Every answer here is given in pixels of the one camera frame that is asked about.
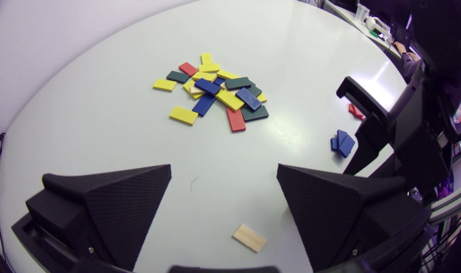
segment white wall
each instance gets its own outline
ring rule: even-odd
[[[135,22],[193,1],[0,0],[0,133],[80,54]]]

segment desk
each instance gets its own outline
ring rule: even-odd
[[[365,23],[360,23],[357,20],[355,20],[355,13],[346,10],[342,7],[338,7],[330,1],[324,2],[323,9],[332,14],[335,14],[336,16],[342,18],[343,20],[354,26],[361,33],[363,33],[363,35],[367,36],[370,40],[372,40],[382,50],[389,50],[399,59],[402,58],[393,45],[390,45],[388,42],[372,36],[369,32],[369,29],[365,26]]]
[[[175,105],[192,109],[195,101],[181,85],[169,93],[152,84],[183,62],[198,65],[203,52],[263,90],[268,119],[231,133],[220,102],[192,127],[169,119]],[[107,38],[55,75],[7,131],[0,220],[12,265],[18,273],[42,271],[11,226],[27,213],[25,201],[42,190],[44,173],[170,163],[173,178],[136,272],[166,272],[173,264],[311,272],[276,179],[277,164],[345,169],[351,156],[331,152],[330,138],[337,129],[353,135],[360,125],[348,113],[349,102],[335,94],[346,76],[386,109],[405,88],[368,38],[294,0],[201,0]],[[391,152],[386,147],[361,174]],[[242,223],[268,240],[258,254],[231,238]]]

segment dark green block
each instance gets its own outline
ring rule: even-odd
[[[176,71],[171,71],[168,76],[166,76],[167,80],[170,81],[175,81],[177,83],[186,83],[187,80],[190,78],[188,74],[176,72]]]
[[[241,112],[245,122],[255,121],[256,119],[265,119],[269,116],[266,107],[263,105],[254,112],[252,112],[249,108],[242,108]]]
[[[237,79],[228,79],[225,80],[225,85],[228,90],[236,90],[241,88],[249,88],[253,84],[252,81],[249,81],[249,78],[237,78]]]
[[[251,87],[249,88],[246,88],[249,92],[251,92],[252,95],[254,95],[254,97],[258,97],[260,95],[260,93],[262,93],[262,90],[257,88],[256,85],[251,85]]]

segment hand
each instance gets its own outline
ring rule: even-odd
[[[394,42],[393,45],[395,45],[395,47],[397,48],[397,51],[398,51],[399,54],[407,53],[407,50],[405,49],[405,46],[402,45],[401,43]]]
[[[407,54],[412,58],[412,60],[415,62],[417,62],[419,59],[419,57],[417,57],[417,55],[415,55],[414,53],[412,52],[407,52]]]

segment plastic cup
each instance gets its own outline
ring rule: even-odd
[[[364,5],[358,3],[357,4],[357,9],[356,9],[356,14],[355,14],[355,20],[363,23],[363,20],[369,16],[370,9],[365,7]]]

